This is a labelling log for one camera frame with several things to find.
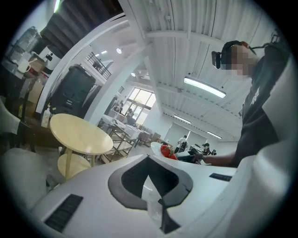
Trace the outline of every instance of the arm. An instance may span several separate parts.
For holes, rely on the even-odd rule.
[[[203,160],[206,164],[214,166],[228,166],[235,156],[235,152],[227,155],[205,155]]]

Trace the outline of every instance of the cup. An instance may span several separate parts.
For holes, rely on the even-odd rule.
[[[21,61],[19,63],[18,71],[21,73],[25,73],[25,72],[28,72],[30,70],[30,68],[31,68],[31,66],[29,65],[29,61],[25,60],[25,59],[21,59]]]

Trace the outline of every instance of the railing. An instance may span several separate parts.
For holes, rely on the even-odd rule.
[[[118,90],[118,92],[122,93],[123,90],[124,90],[124,87],[121,86],[121,88]]]
[[[95,68],[105,79],[111,76],[110,71],[102,64],[102,62],[91,52],[86,60]]]

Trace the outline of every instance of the vr headset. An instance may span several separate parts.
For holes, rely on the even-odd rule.
[[[231,48],[235,45],[241,45],[244,47],[247,47],[248,49],[250,49],[254,54],[256,54],[254,52],[253,49],[257,49],[257,48],[264,48],[267,44],[260,46],[260,47],[254,47],[251,48],[246,42],[244,41],[238,41],[238,40],[234,40],[234,41],[230,41],[228,43],[226,43],[223,46],[223,50],[221,52],[215,52],[212,51],[211,53],[211,58],[212,58],[212,64],[216,69],[220,69],[221,65],[222,65],[222,69],[231,69]]]

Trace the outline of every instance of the person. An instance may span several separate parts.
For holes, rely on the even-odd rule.
[[[119,111],[119,113],[122,113],[122,110],[123,110],[123,103],[121,103],[121,106],[120,106],[120,111]]]
[[[211,151],[210,151],[210,145],[209,143],[206,143],[203,145],[203,155],[210,155],[211,154]]]
[[[119,106],[118,104],[115,104],[114,107],[113,107],[113,110],[114,110],[115,112],[120,113],[121,108],[120,108],[120,106]]]
[[[133,116],[134,116],[134,113],[133,113],[132,109],[130,108],[126,115],[127,121],[129,121]]]
[[[181,137],[178,142],[177,142],[177,147],[174,151],[174,154],[178,153],[178,152],[183,152],[186,148],[187,148],[187,144],[188,144],[188,141],[187,141],[187,136],[184,136],[184,137]]]
[[[253,49],[264,48],[258,58]],[[238,167],[241,160],[256,155],[263,147],[278,142],[277,134],[262,105],[283,72],[289,53],[278,43],[251,48],[237,40],[225,43],[222,52],[212,52],[212,64],[217,69],[233,70],[237,75],[251,78],[251,89],[242,107],[242,130],[235,152],[225,156],[203,156],[205,163]]]

